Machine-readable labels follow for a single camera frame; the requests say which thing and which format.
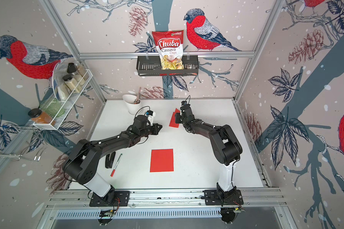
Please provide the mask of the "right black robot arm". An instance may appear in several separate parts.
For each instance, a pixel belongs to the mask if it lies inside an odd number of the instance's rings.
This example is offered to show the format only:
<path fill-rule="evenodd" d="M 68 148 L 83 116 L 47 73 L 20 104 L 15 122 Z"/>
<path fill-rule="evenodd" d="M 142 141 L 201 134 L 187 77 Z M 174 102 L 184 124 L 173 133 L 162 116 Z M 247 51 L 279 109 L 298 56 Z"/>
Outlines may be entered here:
<path fill-rule="evenodd" d="M 186 101 L 181 102 L 175 122 L 182 124 L 188 133 L 202 135 L 210 140 L 215 158 L 223 165 L 217 183 L 217 199 L 222 204 L 233 202 L 234 198 L 240 196 L 235 184 L 235 171 L 243 149 L 232 128 L 229 125 L 211 125 L 195 118 Z"/>

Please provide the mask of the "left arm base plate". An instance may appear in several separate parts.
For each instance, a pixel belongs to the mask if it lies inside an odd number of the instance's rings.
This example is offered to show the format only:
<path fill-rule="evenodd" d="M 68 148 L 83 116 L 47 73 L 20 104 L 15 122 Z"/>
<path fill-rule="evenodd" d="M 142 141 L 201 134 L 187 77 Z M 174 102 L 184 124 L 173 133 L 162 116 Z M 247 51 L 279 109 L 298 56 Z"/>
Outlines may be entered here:
<path fill-rule="evenodd" d="M 104 197 L 93 193 L 90 199 L 90 207 L 126 207 L 130 198 L 129 191 L 111 191 Z"/>

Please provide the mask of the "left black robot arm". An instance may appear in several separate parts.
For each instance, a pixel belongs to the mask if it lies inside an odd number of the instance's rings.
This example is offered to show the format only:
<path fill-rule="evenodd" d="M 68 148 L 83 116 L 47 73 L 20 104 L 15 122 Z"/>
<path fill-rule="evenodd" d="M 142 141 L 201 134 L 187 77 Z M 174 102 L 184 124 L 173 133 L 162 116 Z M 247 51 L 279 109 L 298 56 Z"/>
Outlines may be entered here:
<path fill-rule="evenodd" d="M 64 163 L 64 174 L 89 189 L 107 204 L 115 199 L 115 189 L 97 172 L 99 161 L 108 154 L 130 148 L 143 137 L 158 135 L 162 125 L 153 123 L 148 116 L 138 115 L 133 124 L 120 134 L 98 141 L 80 140 Z"/>

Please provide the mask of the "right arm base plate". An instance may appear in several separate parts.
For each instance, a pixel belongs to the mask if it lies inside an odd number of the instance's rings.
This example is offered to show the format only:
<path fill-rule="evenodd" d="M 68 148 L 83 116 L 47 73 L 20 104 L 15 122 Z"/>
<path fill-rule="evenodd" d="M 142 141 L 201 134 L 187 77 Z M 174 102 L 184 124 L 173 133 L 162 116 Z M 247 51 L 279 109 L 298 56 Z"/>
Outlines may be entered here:
<path fill-rule="evenodd" d="M 240 190 L 235 190 L 233 197 L 230 200 L 220 200 L 216 189 L 206 189 L 204 190 L 203 198 L 207 206 L 228 206 L 236 205 L 242 206 L 244 200 Z"/>

